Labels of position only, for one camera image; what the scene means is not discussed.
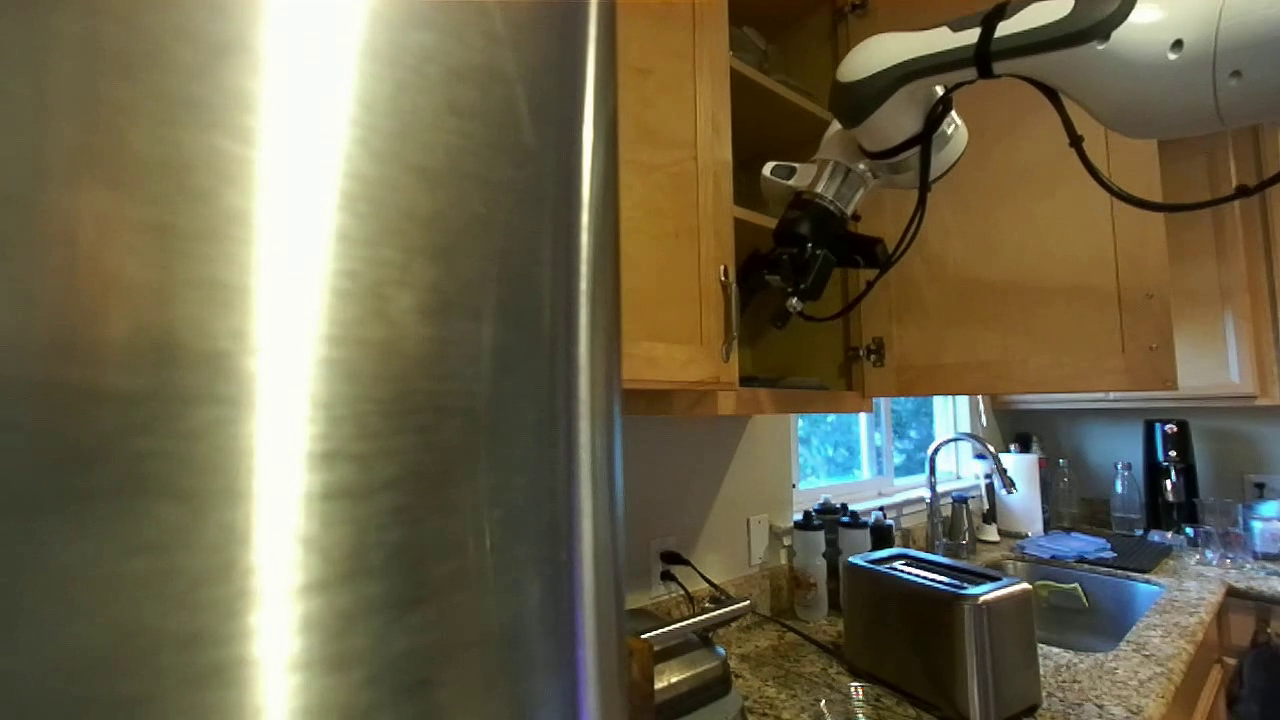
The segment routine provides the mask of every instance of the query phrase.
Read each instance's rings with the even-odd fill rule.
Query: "robotic arm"
[[[764,275],[805,312],[836,269],[894,254],[848,230],[877,182],[929,190],[966,142],[949,87],[1020,75],[1125,134],[1175,141],[1280,120],[1275,0],[1009,0],[982,17],[854,42],[812,160],[764,165],[775,248]]]

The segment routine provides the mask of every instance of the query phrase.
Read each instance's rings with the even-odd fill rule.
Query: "stainless steel toaster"
[[[726,652],[713,639],[752,610],[752,601],[719,602],[695,615],[658,620],[642,608],[626,610],[631,710],[642,720],[723,715],[738,698],[732,691]]]
[[[1029,715],[1038,709],[1033,582],[910,548],[848,557],[843,659],[934,715]]]

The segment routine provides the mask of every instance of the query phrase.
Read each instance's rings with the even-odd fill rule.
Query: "window frame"
[[[798,478],[798,421],[805,417],[790,417],[790,508],[805,511],[805,508],[815,508],[822,498],[830,502],[848,502],[848,508],[887,508],[887,502],[910,502],[910,498],[924,498],[929,486],[924,486],[924,472],[917,477],[892,477],[892,453],[894,453],[894,435],[892,435],[892,402],[894,398],[932,398],[932,441],[934,435],[953,435],[953,431],[979,431],[982,421],[986,421],[986,409],[979,397],[882,397],[882,398],[873,398],[873,410],[881,417],[881,431],[882,441],[877,444],[873,431],[873,410],[848,410],[848,417],[858,417],[854,421],[854,431],[858,431],[858,446],[873,444],[873,453],[862,453],[862,465],[873,458],[877,466],[862,477],[851,477],[851,478],[819,478],[819,485],[805,485]],[[970,453],[965,453],[965,444],[955,446],[944,446],[940,454],[940,486],[953,492],[953,486],[970,486],[979,485],[979,472],[986,466],[982,458],[970,458]]]

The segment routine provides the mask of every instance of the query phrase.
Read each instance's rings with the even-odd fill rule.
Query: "wall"
[[[1056,453],[1064,446],[1075,477],[1090,492],[1107,486],[1110,458],[1144,465],[1144,421],[1188,421],[1204,498],[1245,498],[1245,477],[1280,477],[1280,410],[1275,409],[1200,409],[1200,410],[1001,410],[1002,435],[1036,431]]]
[[[790,421],[625,417],[625,588],[656,588],[656,548],[707,575],[747,575],[747,517],[790,517]]]

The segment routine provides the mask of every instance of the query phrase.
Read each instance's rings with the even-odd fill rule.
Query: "kitchen appliance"
[[[1200,526],[1200,477],[1188,421],[1144,421],[1144,520],[1147,533]]]
[[[625,715],[610,7],[4,7],[0,715]]]
[[[840,575],[843,575],[843,557],[851,552],[868,552],[873,548],[873,524],[851,511],[848,502],[815,502],[808,511],[798,511],[798,520],[790,524],[790,548],[796,548],[796,566],[805,566],[812,560],[812,548],[805,544],[798,533],[822,533],[822,566],[828,566],[828,610],[840,610]]]
[[[1033,582],[917,548],[843,565],[843,655],[934,715],[1038,709]]]
[[[873,511],[873,548],[894,548],[900,544],[894,511],[882,511],[882,508]]]
[[[737,601],[680,620],[631,608],[631,715],[737,720],[738,698],[732,691],[726,652],[715,645],[713,626],[747,615],[747,608],[752,601]]]
[[[1043,535],[1038,458],[1038,453],[1001,453],[1001,465],[1017,478],[1012,492],[994,492],[994,526],[1009,535]]]
[[[1245,502],[1245,541],[1249,557],[1280,560],[1280,498],[1251,498]]]
[[[815,520],[790,524],[790,602],[798,620],[828,615],[828,526]]]

